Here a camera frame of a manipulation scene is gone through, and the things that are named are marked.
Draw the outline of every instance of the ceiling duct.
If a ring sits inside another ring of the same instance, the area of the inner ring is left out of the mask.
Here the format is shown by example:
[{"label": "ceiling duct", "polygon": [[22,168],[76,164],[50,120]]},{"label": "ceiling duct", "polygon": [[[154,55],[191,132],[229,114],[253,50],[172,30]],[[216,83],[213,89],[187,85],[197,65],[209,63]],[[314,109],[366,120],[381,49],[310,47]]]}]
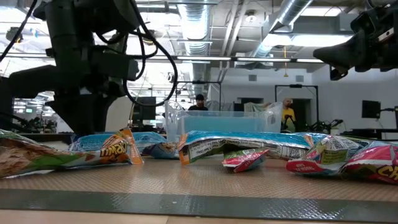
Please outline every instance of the ceiling duct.
[{"label": "ceiling duct", "polygon": [[[179,4],[178,11],[181,15],[182,34],[187,55],[203,56],[209,54],[209,43],[200,42],[208,39],[210,7],[202,4]],[[206,63],[192,63],[192,81],[208,80],[210,66]],[[192,85],[195,95],[201,93],[203,85]]]},{"label": "ceiling duct", "polygon": [[178,9],[176,6],[171,6],[168,2],[164,2],[165,4],[138,4],[139,12],[146,13],[170,13],[170,14],[178,14]]},{"label": "ceiling duct", "polygon": [[[248,55],[248,57],[263,58],[268,56],[272,49],[272,46],[266,45],[269,32],[277,29],[279,31],[283,30],[285,32],[291,32],[293,29],[293,23],[312,3],[312,1],[313,0],[284,0],[278,12],[267,16],[262,28],[262,36],[264,39],[259,46]],[[255,68],[264,68],[265,65],[256,62],[239,65],[237,67],[252,70]]]}]

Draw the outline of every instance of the person in dark shirt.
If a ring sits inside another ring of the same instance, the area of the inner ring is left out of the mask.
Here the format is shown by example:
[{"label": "person in dark shirt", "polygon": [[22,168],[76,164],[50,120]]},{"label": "person in dark shirt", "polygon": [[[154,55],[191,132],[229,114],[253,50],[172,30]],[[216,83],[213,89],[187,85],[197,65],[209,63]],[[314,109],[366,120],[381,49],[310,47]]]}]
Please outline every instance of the person in dark shirt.
[{"label": "person in dark shirt", "polygon": [[202,94],[197,94],[197,104],[189,107],[188,110],[203,110],[208,111],[209,109],[205,106],[205,97]]}]

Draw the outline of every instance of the black cable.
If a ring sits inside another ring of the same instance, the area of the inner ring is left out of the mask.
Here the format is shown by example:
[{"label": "black cable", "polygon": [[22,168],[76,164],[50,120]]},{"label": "black cable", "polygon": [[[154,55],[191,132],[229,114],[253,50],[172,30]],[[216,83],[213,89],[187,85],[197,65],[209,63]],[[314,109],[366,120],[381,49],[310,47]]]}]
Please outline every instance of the black cable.
[{"label": "black cable", "polygon": [[132,32],[130,32],[130,34],[136,35],[136,36],[138,36],[138,37],[141,36],[141,37],[145,37],[145,38],[147,38],[147,39],[150,39],[150,37],[149,37],[148,34],[143,34],[143,33],[141,33],[141,32],[132,31]]},{"label": "black cable", "polygon": [[223,97],[223,106],[221,107],[221,110],[223,110],[224,109],[224,105],[225,105],[225,96],[224,96],[224,93],[221,90],[220,90],[220,93],[221,93],[221,96]]},{"label": "black cable", "polygon": [[[381,128],[384,129],[384,126],[381,124],[380,119],[376,119],[378,123],[380,124]],[[384,133],[384,139],[387,139],[387,133]]]},{"label": "black cable", "polygon": [[32,4],[30,5],[29,10],[26,13],[25,19],[24,21],[21,23],[21,25],[19,26],[17,32],[15,33],[15,36],[12,38],[11,42],[8,44],[8,46],[6,47],[6,49],[4,49],[4,52],[1,54],[0,56],[0,63],[2,62],[2,60],[6,57],[6,55],[8,54],[8,51],[11,50],[11,47],[14,45],[14,43],[17,41],[17,39],[19,38],[20,34],[22,33],[22,31],[24,30],[24,27],[27,23],[27,20],[29,19],[29,17],[32,15],[32,12],[34,10],[34,8],[36,7],[37,4],[37,0],[33,0]]},{"label": "black cable", "polygon": [[123,34],[123,33],[119,33],[115,38],[110,38],[109,40],[105,39],[105,37],[99,33],[95,33],[99,39],[104,42],[105,44],[117,44],[119,43],[120,40],[123,39],[123,37],[125,37],[128,34]]},{"label": "black cable", "polygon": [[347,131],[346,123],[343,121],[344,129]]},{"label": "black cable", "polygon": [[328,9],[325,13],[324,13],[324,15],[323,16],[325,16],[326,14],[328,14],[328,12],[330,11],[330,10],[332,10],[333,8],[338,8],[338,9],[340,9],[340,11],[341,12],[344,12],[339,6],[332,6],[330,9]]},{"label": "black cable", "polygon": [[375,4],[373,4],[372,0],[366,0],[366,2],[368,3],[368,5],[370,6],[370,8],[374,9],[376,7]]},{"label": "black cable", "polygon": [[[142,36],[139,35],[138,36],[139,39],[139,45],[141,47],[141,55],[145,55],[145,46],[144,46],[144,40],[142,39]],[[142,74],[144,74],[144,70],[145,70],[145,63],[146,63],[146,58],[143,57],[142,58],[142,67],[141,70],[139,71],[139,74],[136,76],[136,78],[133,81],[137,81],[138,79],[141,78]]]},{"label": "black cable", "polygon": [[127,78],[124,78],[124,79],[123,79],[123,89],[124,89],[124,91],[126,92],[127,97],[128,97],[133,103],[135,103],[135,104],[137,104],[137,105],[146,106],[146,107],[162,106],[162,105],[164,105],[164,103],[165,103],[166,100],[169,100],[169,99],[173,96],[174,91],[175,91],[175,89],[176,89],[176,87],[177,87],[177,78],[178,78],[177,66],[175,65],[175,62],[174,62],[173,58],[172,58],[171,55],[166,51],[166,49],[164,49],[163,46],[156,40],[156,38],[153,37],[153,36],[150,34],[149,29],[148,29],[147,26],[145,25],[145,22],[143,21],[141,15],[140,15],[140,13],[139,13],[139,10],[138,10],[137,5],[135,5],[135,4],[133,3],[132,0],[129,0],[129,1],[130,1],[130,5],[132,6],[132,8],[133,8],[133,10],[134,10],[134,13],[135,13],[136,16],[137,16],[137,20],[138,20],[138,22],[140,23],[142,29],[144,30],[144,33],[146,33],[146,35],[148,36],[148,39],[151,40],[151,41],[153,41],[153,43],[154,43],[156,46],[158,46],[158,48],[165,54],[165,56],[167,57],[167,59],[168,59],[168,60],[170,61],[170,63],[172,64],[173,70],[174,70],[174,81],[173,81],[173,87],[172,87],[172,89],[171,89],[169,95],[166,97],[166,99],[165,99],[164,101],[162,101],[162,102],[160,102],[160,103],[156,103],[156,104],[154,104],[154,105],[147,105],[147,104],[143,104],[143,103],[137,102],[136,99],[134,99],[134,97],[132,97],[132,96],[130,95],[130,93],[129,93],[129,89],[128,89],[128,87],[127,87]]},{"label": "black cable", "polygon": [[[110,51],[115,52],[117,54],[124,54],[124,53],[122,53],[122,52],[120,52],[118,50],[115,50],[115,49],[113,49],[111,47],[108,47],[106,45],[96,45],[96,46],[93,46],[93,48],[94,49],[102,49],[102,50],[110,50]],[[144,55],[144,56],[142,56],[142,55],[128,55],[128,56],[133,58],[133,59],[142,60],[144,58],[146,58],[146,59],[151,58],[151,57],[155,56],[156,54],[157,54],[157,47],[156,47],[155,51],[153,51],[149,55]]]}]

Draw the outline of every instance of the snack bag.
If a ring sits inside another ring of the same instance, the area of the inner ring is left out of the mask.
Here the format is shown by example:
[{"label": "snack bag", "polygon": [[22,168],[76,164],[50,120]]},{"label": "snack bag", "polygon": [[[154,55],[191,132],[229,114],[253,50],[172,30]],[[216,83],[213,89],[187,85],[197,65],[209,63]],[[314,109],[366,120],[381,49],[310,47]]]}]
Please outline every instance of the snack bag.
[{"label": "snack bag", "polygon": [[341,169],[350,179],[380,180],[398,184],[398,147],[374,141],[359,150]]},{"label": "snack bag", "polygon": [[146,147],[142,155],[152,156],[154,159],[178,159],[177,142],[163,142]]},{"label": "snack bag", "polygon": [[[102,146],[105,140],[114,133],[108,134],[92,134],[78,138],[75,142],[70,144],[70,151],[90,151],[98,149]],[[142,152],[147,147],[152,147],[158,143],[167,142],[163,136],[154,132],[137,132],[132,134],[136,147],[139,152]]]},{"label": "snack bag", "polygon": [[265,160],[268,149],[246,149],[224,153],[224,167],[233,169],[234,172],[251,170]]},{"label": "snack bag", "polygon": [[147,147],[152,147],[161,143],[167,143],[166,138],[155,132],[137,132],[133,133],[132,135],[134,136],[134,140],[139,152],[143,152],[143,150]]},{"label": "snack bag", "polygon": [[97,150],[85,152],[58,151],[18,134],[0,130],[0,177],[37,170],[119,163],[143,163],[129,129],[112,135]]},{"label": "snack bag", "polygon": [[91,134],[80,137],[69,145],[68,150],[78,152],[98,150],[113,134]]},{"label": "snack bag", "polygon": [[302,158],[288,161],[286,169],[303,175],[339,175],[343,165],[361,148],[344,137],[328,136]]},{"label": "snack bag", "polygon": [[217,131],[191,131],[181,135],[178,149],[182,164],[197,159],[244,149],[268,149],[268,156],[278,159],[302,157],[317,141],[326,134],[298,133],[239,133]]}]

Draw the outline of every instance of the plastic container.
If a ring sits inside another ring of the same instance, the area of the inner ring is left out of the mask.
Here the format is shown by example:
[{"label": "plastic container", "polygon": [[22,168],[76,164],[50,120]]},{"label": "plastic container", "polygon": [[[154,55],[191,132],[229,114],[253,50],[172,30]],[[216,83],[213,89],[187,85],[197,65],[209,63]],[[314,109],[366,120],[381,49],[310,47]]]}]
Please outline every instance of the plastic container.
[{"label": "plastic container", "polygon": [[280,132],[282,103],[273,103],[261,112],[184,111],[174,101],[165,104],[168,141],[178,141],[190,131]]}]

